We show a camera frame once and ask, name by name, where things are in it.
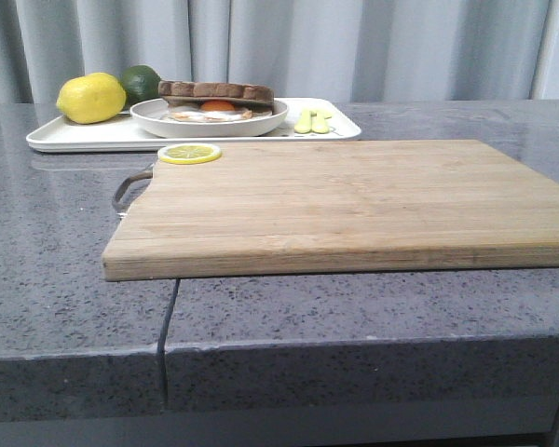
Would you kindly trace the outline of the white round plate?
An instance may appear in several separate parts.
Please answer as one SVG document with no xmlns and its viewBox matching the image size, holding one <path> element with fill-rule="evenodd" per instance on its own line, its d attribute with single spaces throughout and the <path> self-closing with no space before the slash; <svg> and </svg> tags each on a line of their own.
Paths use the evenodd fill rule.
<svg viewBox="0 0 559 447">
<path fill-rule="evenodd" d="M 133 121 L 143 130 L 165 138 L 256 137 L 277 128 L 286 118 L 289 106 L 274 100 L 273 115 L 238 122 L 194 123 L 164 119 L 168 104 L 163 99 L 139 102 L 130 107 Z"/>
</svg>

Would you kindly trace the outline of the white bread slice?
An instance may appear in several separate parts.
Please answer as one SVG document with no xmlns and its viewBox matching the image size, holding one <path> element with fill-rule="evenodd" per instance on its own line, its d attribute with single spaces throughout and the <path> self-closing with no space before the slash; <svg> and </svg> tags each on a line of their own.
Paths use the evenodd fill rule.
<svg viewBox="0 0 559 447">
<path fill-rule="evenodd" d="M 272 105 L 274 91 L 265 86 L 220 82 L 160 80 L 158 94 L 169 103 L 222 100 Z"/>
</svg>

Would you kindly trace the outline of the white bear tray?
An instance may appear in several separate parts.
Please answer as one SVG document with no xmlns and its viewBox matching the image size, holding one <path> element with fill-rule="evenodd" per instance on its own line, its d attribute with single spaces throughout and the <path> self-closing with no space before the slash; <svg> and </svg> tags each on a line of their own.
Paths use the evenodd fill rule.
<svg viewBox="0 0 559 447">
<path fill-rule="evenodd" d="M 154 152 L 159 148 L 185 142 L 254 142 L 254 141 L 292 141 L 292 140 L 358 140 L 361 129 L 333 103 L 319 98 L 277 98 L 277 108 L 286 111 L 279 125 L 266 134 L 259 136 L 230 137 L 174 137 L 163 138 L 151 134 L 138 124 L 129 114 L 98 124 L 80 125 L 59 116 L 46 125 L 27 135 L 30 147 L 41 153 L 112 153 L 112 152 Z M 293 126 L 304 108 L 322 110 L 330 117 L 327 119 L 329 131 L 325 134 L 309 132 L 298 134 Z"/>
</svg>

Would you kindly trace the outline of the bottom bread slice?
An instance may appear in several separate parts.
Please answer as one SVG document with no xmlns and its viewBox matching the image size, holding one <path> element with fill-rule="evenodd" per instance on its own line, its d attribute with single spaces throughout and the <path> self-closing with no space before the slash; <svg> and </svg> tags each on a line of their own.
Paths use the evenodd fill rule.
<svg viewBox="0 0 559 447">
<path fill-rule="evenodd" d="M 163 115 L 163 118 L 168 119 L 168 120 L 172 120 L 172 119 L 167 118 L 167 114 L 168 114 L 168 111 L 169 111 L 170 107 L 179 106 L 183 103 L 187 103 L 187 102 L 169 103 L 168 101 L 166 101 L 166 102 L 168 104 L 168 110 L 167 110 L 167 113 Z M 252 116 L 251 119 L 260 118 L 260 117 L 267 117 L 267 116 L 273 115 L 273 105 L 259 105 L 259 104 L 246 103 L 246 102 L 232 102 L 232 103 L 235 104 L 235 105 L 238 105 L 239 107 L 245 107 L 245 108 L 251 109 L 252 112 L 253 112 L 253 116 Z"/>
</svg>

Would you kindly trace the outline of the wooden cutting board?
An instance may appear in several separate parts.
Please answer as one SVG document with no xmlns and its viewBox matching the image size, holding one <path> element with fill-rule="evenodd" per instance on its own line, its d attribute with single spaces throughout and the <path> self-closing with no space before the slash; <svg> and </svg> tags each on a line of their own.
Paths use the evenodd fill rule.
<svg viewBox="0 0 559 447">
<path fill-rule="evenodd" d="M 225 143 L 158 161 L 108 280 L 559 266 L 559 183 L 475 140 Z"/>
</svg>

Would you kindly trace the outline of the lemon slice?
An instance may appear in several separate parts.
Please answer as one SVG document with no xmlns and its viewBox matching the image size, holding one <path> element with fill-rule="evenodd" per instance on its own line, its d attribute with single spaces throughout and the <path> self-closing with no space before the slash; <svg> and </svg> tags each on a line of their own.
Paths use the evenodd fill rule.
<svg viewBox="0 0 559 447">
<path fill-rule="evenodd" d="M 192 165 L 214 161 L 222 156 L 222 149 L 209 143 L 178 143 L 165 146 L 157 151 L 160 161 Z"/>
</svg>

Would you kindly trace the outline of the fried egg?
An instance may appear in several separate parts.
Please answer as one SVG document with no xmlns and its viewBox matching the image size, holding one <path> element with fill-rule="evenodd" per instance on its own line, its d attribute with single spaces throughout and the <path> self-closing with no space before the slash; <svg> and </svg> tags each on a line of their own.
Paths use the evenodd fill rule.
<svg viewBox="0 0 559 447">
<path fill-rule="evenodd" d="M 187 102 L 170 107 L 167 118 L 180 122 L 220 123 L 251 119 L 249 108 L 239 107 L 229 101 Z"/>
</svg>

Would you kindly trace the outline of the grey curtain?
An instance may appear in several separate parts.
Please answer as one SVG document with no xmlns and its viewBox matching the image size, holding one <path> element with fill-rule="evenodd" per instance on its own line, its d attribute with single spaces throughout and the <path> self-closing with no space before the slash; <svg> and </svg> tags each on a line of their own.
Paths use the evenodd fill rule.
<svg viewBox="0 0 559 447">
<path fill-rule="evenodd" d="M 559 1 L 0 1 L 0 103 L 135 64 L 335 102 L 559 99 Z"/>
</svg>

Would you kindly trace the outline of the green lime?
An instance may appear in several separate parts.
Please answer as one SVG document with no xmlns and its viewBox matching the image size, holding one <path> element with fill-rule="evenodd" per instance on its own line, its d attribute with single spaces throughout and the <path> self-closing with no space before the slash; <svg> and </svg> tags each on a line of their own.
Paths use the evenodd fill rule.
<svg viewBox="0 0 559 447">
<path fill-rule="evenodd" d="M 148 65 L 135 65 L 127 68 L 119 78 L 122 88 L 126 91 L 126 107 L 153 100 L 159 97 L 159 74 Z"/>
</svg>

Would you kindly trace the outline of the yellow lemon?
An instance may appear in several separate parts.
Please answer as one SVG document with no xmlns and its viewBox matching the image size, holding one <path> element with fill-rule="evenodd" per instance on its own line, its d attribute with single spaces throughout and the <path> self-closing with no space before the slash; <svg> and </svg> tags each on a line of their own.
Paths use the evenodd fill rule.
<svg viewBox="0 0 559 447">
<path fill-rule="evenodd" d="M 85 125 L 116 116 L 123 110 L 126 99 L 126 91 L 115 76 L 92 73 L 65 82 L 56 106 L 70 120 Z"/>
</svg>

